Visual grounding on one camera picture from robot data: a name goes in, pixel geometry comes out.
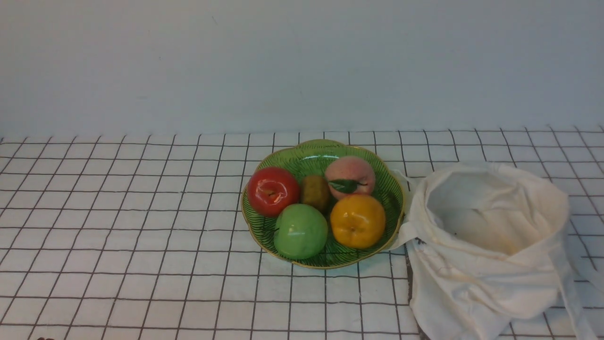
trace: orange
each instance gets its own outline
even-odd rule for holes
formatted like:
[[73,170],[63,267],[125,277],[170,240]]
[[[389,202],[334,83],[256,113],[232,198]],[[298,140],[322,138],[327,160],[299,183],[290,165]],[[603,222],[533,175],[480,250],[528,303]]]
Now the orange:
[[384,234],[386,212],[372,196],[353,194],[336,203],[330,222],[338,243],[354,249],[365,249],[376,244]]

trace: gold rim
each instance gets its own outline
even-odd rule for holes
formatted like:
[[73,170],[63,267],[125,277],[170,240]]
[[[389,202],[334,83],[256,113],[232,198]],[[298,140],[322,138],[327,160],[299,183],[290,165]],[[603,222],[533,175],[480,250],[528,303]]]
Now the gold rim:
[[400,192],[401,192],[401,194],[402,194],[402,196],[403,196],[403,205],[402,205],[402,207],[401,207],[401,209],[400,209],[400,215],[399,215],[399,219],[398,219],[398,220],[397,220],[397,222],[396,222],[396,228],[394,229],[394,232],[392,233],[392,236],[391,236],[391,237],[388,239],[388,242],[384,243],[384,245],[383,245],[381,248],[379,248],[378,250],[374,251],[373,253],[371,253],[371,254],[369,254],[369,255],[366,255],[366,256],[364,256],[364,257],[362,257],[362,258],[358,259],[358,260],[354,260],[354,261],[352,261],[352,262],[350,262],[350,263],[346,263],[346,264],[340,264],[340,265],[338,265],[338,266],[330,266],[330,267],[317,267],[317,266],[309,266],[309,265],[307,265],[307,264],[303,264],[303,263],[300,263],[300,262],[298,262],[298,261],[290,260],[290,259],[288,259],[288,258],[284,258],[284,257],[281,257],[281,256],[279,256],[279,255],[277,255],[277,254],[272,253],[270,250],[268,250],[267,248],[265,248],[265,247],[262,245],[262,243],[260,243],[260,241],[259,241],[259,240],[256,238],[256,235],[254,235],[254,233],[253,233],[253,231],[252,231],[252,228],[251,228],[251,225],[250,225],[250,223],[249,223],[249,221],[248,221],[248,218],[247,218],[247,217],[246,217],[246,215],[243,213],[243,195],[244,195],[244,193],[245,193],[245,192],[247,191],[247,189],[248,189],[248,185],[247,185],[247,184],[245,185],[245,187],[243,187],[243,190],[241,191],[241,199],[240,199],[239,205],[240,205],[240,208],[241,208],[241,214],[243,215],[243,219],[245,220],[245,223],[248,225],[248,231],[249,231],[250,235],[252,235],[252,238],[254,239],[254,241],[256,242],[256,244],[258,244],[258,245],[260,246],[260,248],[262,248],[262,249],[263,249],[263,250],[264,250],[266,253],[268,253],[268,254],[272,255],[273,257],[278,258],[279,260],[283,260],[283,261],[285,261],[285,262],[293,263],[293,264],[296,264],[296,265],[298,265],[298,266],[300,266],[300,267],[303,267],[303,268],[309,268],[309,269],[325,269],[325,270],[327,270],[327,269],[337,269],[337,268],[347,267],[347,266],[350,266],[350,265],[352,265],[352,264],[358,263],[358,262],[360,262],[360,261],[362,261],[362,260],[365,260],[365,259],[367,259],[367,258],[370,258],[370,257],[372,257],[373,255],[376,255],[377,253],[379,253],[379,252],[381,252],[382,250],[386,249],[386,248],[387,248],[387,247],[388,247],[388,246],[389,246],[389,245],[392,243],[392,241],[394,240],[394,238],[395,238],[395,237],[398,235],[398,233],[399,233],[400,226],[401,226],[402,221],[403,221],[403,217],[405,216],[405,202],[406,202],[406,196],[405,196],[405,189],[403,188],[403,185],[402,185],[402,184],[400,183],[400,181],[399,181],[399,180],[396,178],[396,176],[394,176],[394,174],[392,173],[392,171],[390,171],[390,168],[388,167],[388,165],[386,165],[386,162],[385,162],[384,160],[382,160],[382,159],[381,159],[381,158],[380,158],[380,157],[379,157],[379,156],[378,156],[378,155],[377,155],[375,152],[373,152],[373,151],[371,151],[371,150],[369,150],[369,149],[362,148],[362,147],[360,147],[360,146],[346,145],[346,144],[344,144],[344,143],[338,142],[338,141],[336,141],[336,140],[330,140],[330,139],[312,139],[312,140],[307,140],[306,142],[299,143],[299,144],[297,144],[297,145],[295,145],[295,146],[291,146],[291,147],[289,147],[289,148],[285,148],[285,149],[281,149],[281,150],[275,151],[275,152],[271,153],[270,155],[266,156],[266,157],[265,157],[265,158],[264,158],[262,161],[260,161],[260,164],[258,164],[258,166],[256,166],[256,168],[255,168],[254,172],[258,171],[258,169],[259,169],[260,165],[261,165],[261,164],[262,164],[262,163],[263,163],[263,162],[264,162],[266,159],[268,159],[268,158],[269,158],[270,156],[272,156],[272,155],[278,154],[279,152],[282,152],[282,151],[292,150],[292,149],[295,149],[295,148],[297,148],[297,147],[299,147],[299,146],[301,146],[301,145],[303,145],[303,144],[307,144],[307,143],[311,143],[311,142],[316,142],[316,141],[319,141],[319,140],[321,140],[321,141],[327,141],[327,142],[333,142],[333,143],[335,143],[335,144],[339,144],[339,145],[341,145],[341,146],[343,146],[343,147],[345,147],[345,148],[353,148],[353,149],[365,150],[365,151],[367,151],[367,152],[369,152],[369,153],[374,154],[374,155],[376,156],[376,158],[377,158],[377,159],[378,159],[380,162],[382,162],[382,164],[383,164],[383,166],[386,168],[386,170],[388,170],[388,174],[389,174],[389,175],[390,175],[390,176],[391,176],[391,177],[392,177],[392,178],[393,178],[393,179],[396,181],[396,183],[399,185]]

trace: green apple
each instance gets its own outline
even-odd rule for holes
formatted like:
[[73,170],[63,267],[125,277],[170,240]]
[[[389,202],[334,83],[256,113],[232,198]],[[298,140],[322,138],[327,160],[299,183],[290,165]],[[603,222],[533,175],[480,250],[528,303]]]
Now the green apple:
[[327,220],[319,210],[307,204],[287,206],[279,214],[276,227],[275,248],[292,260],[315,256],[327,242]]

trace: white wall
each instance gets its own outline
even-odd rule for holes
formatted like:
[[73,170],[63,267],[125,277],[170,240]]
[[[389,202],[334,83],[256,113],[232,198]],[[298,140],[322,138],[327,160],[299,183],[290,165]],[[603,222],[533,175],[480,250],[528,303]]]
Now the white wall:
[[602,0],[0,0],[0,135],[604,121]]

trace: leaf pattern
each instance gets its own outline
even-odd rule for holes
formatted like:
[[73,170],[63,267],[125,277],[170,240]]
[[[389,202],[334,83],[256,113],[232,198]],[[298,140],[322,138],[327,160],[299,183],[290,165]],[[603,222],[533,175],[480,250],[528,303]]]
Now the leaf pattern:
[[[273,244],[276,218],[265,218],[256,213],[249,205],[247,191],[242,193],[243,216],[249,226],[249,231],[258,245],[271,255],[282,260],[292,262],[299,266],[316,269],[333,269],[357,263],[368,258],[385,248],[398,233],[403,219],[404,194],[400,183],[391,174],[386,164],[373,152],[356,146],[347,146],[339,142],[326,139],[311,140],[300,143],[289,149],[277,151],[265,158],[256,170],[268,166],[278,166],[290,171],[298,181],[308,175],[324,175],[327,167],[334,160],[355,155],[371,164],[376,174],[376,186],[372,193],[382,203],[386,211],[386,231],[382,238],[371,248],[352,249],[339,244],[334,239],[331,228],[327,244],[323,251],[314,257],[305,260],[290,260],[277,253]],[[335,204],[332,198],[331,207]]]

